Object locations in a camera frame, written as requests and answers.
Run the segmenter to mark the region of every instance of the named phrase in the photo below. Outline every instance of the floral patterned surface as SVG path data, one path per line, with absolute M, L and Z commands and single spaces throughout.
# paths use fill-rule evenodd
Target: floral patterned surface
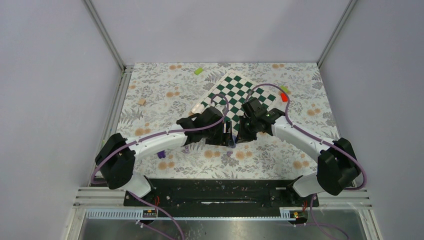
M 197 68 L 203 68 L 195 75 Z M 163 130 L 190 115 L 226 72 L 238 71 L 257 84 L 287 87 L 292 100 L 289 116 L 316 133 L 338 138 L 336 122 L 316 63 L 137 63 L 129 83 L 117 132 L 134 137 Z M 266 89 L 276 95 L 276 89 Z M 145 105 L 138 105 L 146 99 Z M 278 100 L 275 107 L 284 109 Z M 166 158 L 156 155 L 135 163 L 137 172 L 150 178 L 200 179 L 294 179 L 317 170 L 317 164 L 286 141 L 266 133 L 235 149 L 205 145 L 204 141 L 167 149 Z

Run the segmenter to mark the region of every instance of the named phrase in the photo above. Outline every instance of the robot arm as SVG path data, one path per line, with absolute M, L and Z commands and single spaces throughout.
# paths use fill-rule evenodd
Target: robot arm
M 298 177 L 290 186 L 300 197 L 321 192 L 328 192 L 336 196 L 361 173 L 359 168 L 346 156 L 324 145 L 322 141 L 316 141 L 292 127 L 287 122 L 286 114 L 283 111 L 277 108 L 267 111 L 266 107 L 262 106 L 254 97 L 244 103 L 242 107 L 245 115 L 240 117 L 240 130 L 236 143 L 256 140 L 256 133 L 266 132 L 293 144 L 317 162 L 317 172 Z M 310 134 L 314 134 L 313 131 L 304 127 L 301 128 Z M 335 146 L 356 159 L 348 140 L 340 138 L 335 141 L 322 136 L 319 136 L 319 138 L 329 143 L 333 142 Z
M 179 119 L 165 131 L 131 138 L 123 138 L 120 133 L 116 133 L 107 140 L 95 158 L 95 162 L 99 165 L 117 149 L 128 146 L 113 155 L 100 168 L 100 172 L 109 189 L 123 189 L 143 197 L 151 191 L 152 187 L 145 176 L 133 172 L 136 159 L 143 159 L 166 149 L 196 143 L 203 138 L 209 145 L 232 146 L 234 141 L 231 121 L 205 128 L 219 121 L 222 116 L 215 107 L 208 107 L 202 114 Z
M 317 172 L 307 176 L 300 176 L 290 185 L 297 196 L 304 198 L 311 194 L 328 192 L 338 195 L 344 188 L 361 173 L 359 168 L 347 157 L 337 150 L 328 147 L 322 142 L 309 138 L 304 133 L 292 127 L 285 118 L 285 113 L 277 108 L 270 111 L 253 97 L 242 105 L 244 116 L 240 116 L 240 127 L 236 137 L 236 143 L 246 143 L 257 139 L 258 132 L 266 132 L 281 140 L 293 144 L 308 154 L 318 164 Z M 194 114 L 191 117 L 181 118 L 163 131 L 153 132 L 141 137 L 123 138 L 120 133 L 112 135 L 97 155 L 95 162 L 99 165 L 107 156 L 129 143 L 133 144 L 124 148 L 119 154 L 114 155 L 101 168 L 100 172 L 110 189 L 124 189 L 133 192 L 139 197 L 145 196 L 151 191 L 151 185 L 146 177 L 133 174 L 136 159 L 143 159 L 165 149 L 173 149 L 190 143 L 206 139 L 206 144 L 218 146 L 232 146 L 233 134 L 231 121 L 221 122 L 211 127 L 222 117 L 222 113 L 214 107 L 208 107 L 202 114 Z M 349 141 L 340 138 L 332 141 L 329 138 L 320 138 L 326 142 L 333 142 L 335 146 L 347 152 L 353 158 L 355 153 Z

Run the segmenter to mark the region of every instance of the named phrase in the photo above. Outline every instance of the green and white checkered board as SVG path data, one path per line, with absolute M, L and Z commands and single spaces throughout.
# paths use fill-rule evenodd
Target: green and white checkered board
M 234 72 L 227 73 L 216 82 L 215 86 L 209 92 L 206 93 L 201 104 L 208 107 L 211 102 L 211 98 L 215 94 L 222 94 L 226 96 L 229 102 L 229 112 L 225 117 L 225 121 L 232 120 L 233 130 L 237 133 L 239 131 L 240 124 L 239 116 L 242 116 L 245 113 L 242 109 L 242 104 L 245 102 L 250 89 L 256 87 L 256 85 L 257 84 L 255 84 L 252 80 L 240 74 Z M 254 93 L 251 95 L 251 98 L 253 97 L 257 98 L 267 108 L 269 108 L 276 99 L 276 96 L 260 87 L 255 89 Z M 220 100 L 218 104 L 225 105 L 225 100 Z

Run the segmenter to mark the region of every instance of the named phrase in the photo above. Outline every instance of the wooden piece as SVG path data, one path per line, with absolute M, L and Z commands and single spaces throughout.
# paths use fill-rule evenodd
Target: wooden piece
M 146 104 L 146 100 L 142 98 L 138 101 L 138 104 L 144 106 Z

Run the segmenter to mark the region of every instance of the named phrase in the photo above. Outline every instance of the white wall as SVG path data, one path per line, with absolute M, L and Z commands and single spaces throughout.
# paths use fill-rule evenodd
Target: white wall
M 126 64 L 317 62 L 349 0 L 93 0 Z
M 424 239 L 424 1 L 359 1 L 321 68 L 385 240 Z
M 1 1 L 0 239 L 60 238 L 119 74 L 81 1 Z

